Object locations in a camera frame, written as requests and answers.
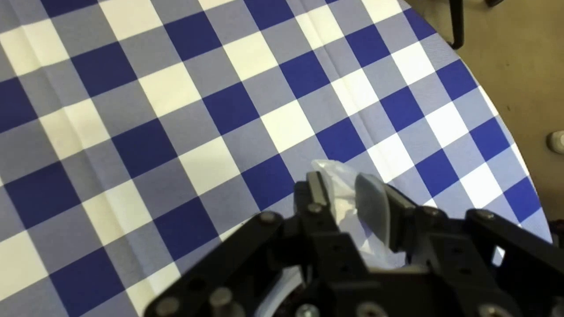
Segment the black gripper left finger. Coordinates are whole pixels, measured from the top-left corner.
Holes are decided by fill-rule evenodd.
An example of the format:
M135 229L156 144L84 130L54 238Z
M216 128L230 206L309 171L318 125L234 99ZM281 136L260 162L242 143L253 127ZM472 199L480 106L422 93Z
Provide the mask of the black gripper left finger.
M352 238L339 231L322 176L309 171L294 187L294 210L306 262L315 276L361 276L364 264Z

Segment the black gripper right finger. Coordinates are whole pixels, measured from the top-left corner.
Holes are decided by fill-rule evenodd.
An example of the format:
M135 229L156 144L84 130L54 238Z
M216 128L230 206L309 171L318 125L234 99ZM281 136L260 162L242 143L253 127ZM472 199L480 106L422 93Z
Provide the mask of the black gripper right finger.
M396 275L424 275L429 266L420 255L424 234L445 218L445 213L415 204L392 185L371 174L354 180L354 204L369 238L361 255L371 271L389 269Z

